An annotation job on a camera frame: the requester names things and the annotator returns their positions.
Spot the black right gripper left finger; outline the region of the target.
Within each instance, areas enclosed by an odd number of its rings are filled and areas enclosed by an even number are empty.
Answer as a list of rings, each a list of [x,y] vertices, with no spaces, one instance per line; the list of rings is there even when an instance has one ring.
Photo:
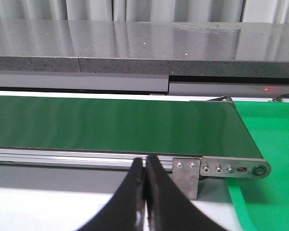
[[[142,231],[144,229],[144,169],[135,158],[108,203],[80,231]]]

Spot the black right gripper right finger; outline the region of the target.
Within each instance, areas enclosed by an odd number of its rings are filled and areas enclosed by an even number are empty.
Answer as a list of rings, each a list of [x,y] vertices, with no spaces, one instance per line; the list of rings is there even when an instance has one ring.
[[[157,156],[146,158],[147,209],[151,231],[224,231],[197,209],[162,167]]]

